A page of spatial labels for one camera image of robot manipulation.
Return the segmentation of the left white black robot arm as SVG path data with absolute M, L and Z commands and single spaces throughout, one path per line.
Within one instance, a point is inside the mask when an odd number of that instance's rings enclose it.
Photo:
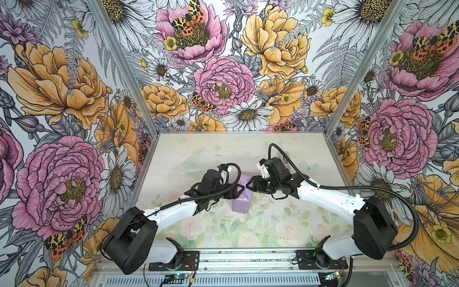
M 241 169 L 237 164 L 221 164 L 216 170 L 208 170 L 200 182 L 171 203 L 148 210 L 130 208 L 102 239 L 102 256 L 115 263 L 125 275 L 150 264 L 169 270 L 188 264 L 184 249 L 176 240 L 157 240 L 156 235 L 185 218 L 210 210 L 221 199 L 235 199 L 243 191 L 240 178 Z

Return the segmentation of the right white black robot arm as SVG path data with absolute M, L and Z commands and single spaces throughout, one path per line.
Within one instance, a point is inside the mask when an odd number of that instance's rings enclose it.
M 353 227 L 351 235 L 332 238 L 326 235 L 313 253 L 304 258 L 307 263 L 328 269 L 332 262 L 343 257 L 365 255 L 383 259 L 398 229 L 384 203 L 378 198 L 361 198 L 341 193 L 335 187 L 327 188 L 301 172 L 291 173 L 277 157 L 262 159 L 257 168 L 260 175 L 252 177 L 246 188 L 253 192 L 311 202 L 338 215 Z

